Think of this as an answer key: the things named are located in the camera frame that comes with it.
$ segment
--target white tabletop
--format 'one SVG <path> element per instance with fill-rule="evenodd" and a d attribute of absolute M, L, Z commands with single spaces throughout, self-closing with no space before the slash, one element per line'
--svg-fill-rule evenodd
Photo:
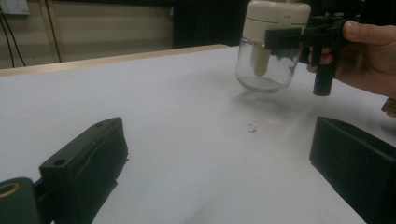
<path fill-rule="evenodd" d="M 234 76 L 237 48 L 0 77 L 0 181 L 27 176 L 94 123 L 122 117 L 130 160 L 94 223 L 361 224 L 308 159 L 317 116 L 396 145 L 386 98 L 299 64 L 277 94 Z"/>

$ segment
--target wall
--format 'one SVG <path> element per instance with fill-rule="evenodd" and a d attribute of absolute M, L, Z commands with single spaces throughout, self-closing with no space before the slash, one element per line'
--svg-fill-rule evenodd
<path fill-rule="evenodd" d="M 7 15 L 27 65 L 172 48 L 170 8 L 44 0 L 29 0 L 28 6 L 30 16 Z M 7 52 L 1 32 L 0 68 L 11 67 Z"/>

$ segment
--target small object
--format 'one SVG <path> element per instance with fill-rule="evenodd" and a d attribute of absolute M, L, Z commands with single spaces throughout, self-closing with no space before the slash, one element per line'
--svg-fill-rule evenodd
<path fill-rule="evenodd" d="M 121 118 L 96 123 L 40 167 L 42 178 L 0 183 L 1 224 L 89 224 L 127 161 Z"/>
<path fill-rule="evenodd" d="M 247 6 L 239 46 L 236 78 L 252 91 L 278 92 L 289 86 L 300 57 L 300 46 L 270 50 L 265 46 L 268 30 L 305 28 L 310 6 L 287 0 L 251 1 Z"/>
<path fill-rule="evenodd" d="M 388 116 L 396 118 L 396 100 L 388 98 L 388 100 L 382 106 L 382 111 L 387 113 Z"/>
<path fill-rule="evenodd" d="M 396 223 L 396 147 L 343 121 L 319 117 L 309 159 L 364 221 Z"/>

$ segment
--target glass jar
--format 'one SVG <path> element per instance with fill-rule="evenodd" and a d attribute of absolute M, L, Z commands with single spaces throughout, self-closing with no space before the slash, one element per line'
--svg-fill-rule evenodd
<path fill-rule="evenodd" d="M 236 78 L 252 91 L 278 92 L 289 86 L 301 49 L 265 49 L 263 43 L 242 37 Z"/>

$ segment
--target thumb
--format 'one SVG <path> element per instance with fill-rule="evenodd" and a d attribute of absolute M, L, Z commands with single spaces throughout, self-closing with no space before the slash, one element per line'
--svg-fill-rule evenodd
<path fill-rule="evenodd" d="M 347 21 L 343 27 L 343 35 L 351 42 L 387 45 L 396 41 L 396 26 L 376 26 Z"/>

